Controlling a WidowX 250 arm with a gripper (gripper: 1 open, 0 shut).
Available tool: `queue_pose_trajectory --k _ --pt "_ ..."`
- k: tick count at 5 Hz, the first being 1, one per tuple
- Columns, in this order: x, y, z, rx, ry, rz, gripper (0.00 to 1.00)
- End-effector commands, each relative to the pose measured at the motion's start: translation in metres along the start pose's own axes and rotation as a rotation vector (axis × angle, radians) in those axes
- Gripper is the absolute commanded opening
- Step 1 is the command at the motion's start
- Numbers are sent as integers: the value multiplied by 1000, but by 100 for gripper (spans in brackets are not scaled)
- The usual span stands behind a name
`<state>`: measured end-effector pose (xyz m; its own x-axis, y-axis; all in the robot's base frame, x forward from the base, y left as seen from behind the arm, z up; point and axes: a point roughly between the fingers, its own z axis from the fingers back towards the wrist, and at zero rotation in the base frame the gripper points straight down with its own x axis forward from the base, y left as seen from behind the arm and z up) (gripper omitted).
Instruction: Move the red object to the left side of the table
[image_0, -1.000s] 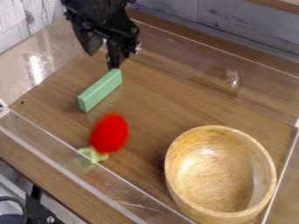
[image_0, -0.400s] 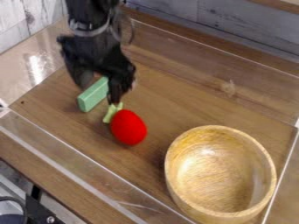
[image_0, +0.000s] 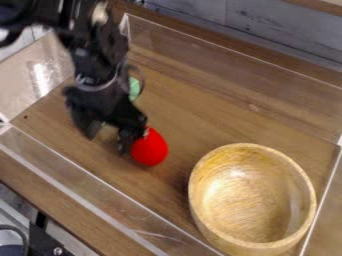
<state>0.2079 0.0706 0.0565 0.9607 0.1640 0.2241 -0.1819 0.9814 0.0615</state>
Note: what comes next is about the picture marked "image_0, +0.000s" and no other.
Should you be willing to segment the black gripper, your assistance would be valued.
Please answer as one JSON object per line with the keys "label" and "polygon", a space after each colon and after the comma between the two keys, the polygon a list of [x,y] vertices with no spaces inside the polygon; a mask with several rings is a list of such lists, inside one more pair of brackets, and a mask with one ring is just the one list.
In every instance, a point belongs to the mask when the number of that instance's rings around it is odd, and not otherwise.
{"label": "black gripper", "polygon": [[135,138],[144,134],[147,116],[130,99],[130,79],[119,79],[104,88],[65,86],[63,96],[73,124],[92,140],[100,129],[111,125],[119,129],[116,147],[120,154],[130,151]]}

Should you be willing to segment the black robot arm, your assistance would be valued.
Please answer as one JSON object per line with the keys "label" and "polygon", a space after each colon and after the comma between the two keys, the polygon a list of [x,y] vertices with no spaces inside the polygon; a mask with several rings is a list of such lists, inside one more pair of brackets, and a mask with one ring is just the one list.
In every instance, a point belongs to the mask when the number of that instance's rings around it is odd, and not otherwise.
{"label": "black robot arm", "polygon": [[0,48],[13,44],[24,29],[53,30],[75,68],[63,88],[77,129],[92,139],[103,125],[118,128],[118,151],[130,151],[147,130],[147,116],[130,99],[128,38],[115,22],[108,0],[0,0]]}

